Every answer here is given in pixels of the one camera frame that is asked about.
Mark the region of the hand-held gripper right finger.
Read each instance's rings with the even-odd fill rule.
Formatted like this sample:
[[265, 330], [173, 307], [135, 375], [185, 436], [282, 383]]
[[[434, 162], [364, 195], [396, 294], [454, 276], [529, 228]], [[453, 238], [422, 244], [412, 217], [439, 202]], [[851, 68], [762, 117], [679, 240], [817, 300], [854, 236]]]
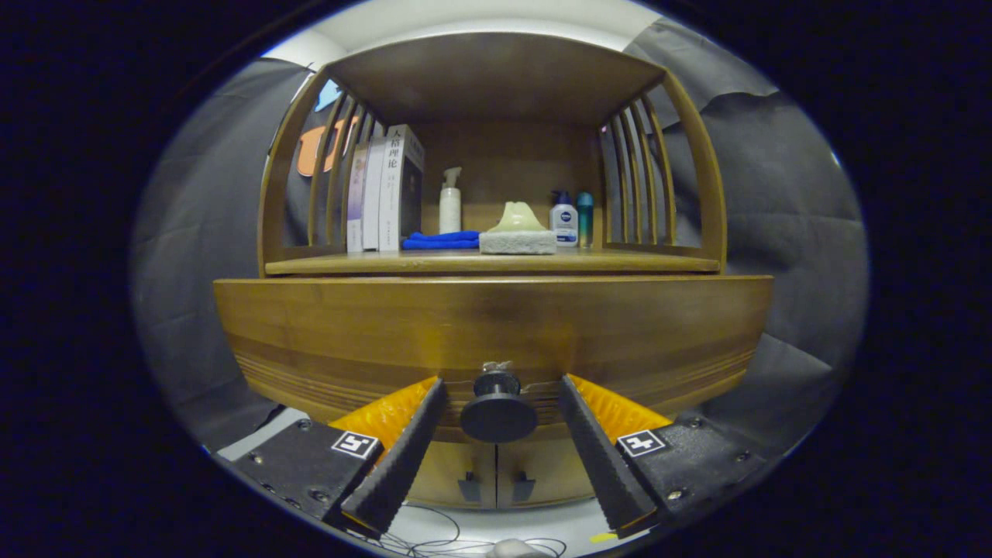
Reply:
[[704, 418], [670, 420], [572, 374], [561, 378], [557, 403], [619, 538], [696, 522], [768, 467], [757, 449]]

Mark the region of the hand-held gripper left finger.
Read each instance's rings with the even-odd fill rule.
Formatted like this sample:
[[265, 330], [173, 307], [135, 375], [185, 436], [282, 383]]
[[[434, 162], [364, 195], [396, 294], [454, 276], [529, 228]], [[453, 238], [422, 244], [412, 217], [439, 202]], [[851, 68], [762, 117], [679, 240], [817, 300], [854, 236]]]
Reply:
[[447, 400], [443, 379], [426, 378], [329, 424], [295, 420], [232, 466], [297, 511], [379, 539], [411, 490]]

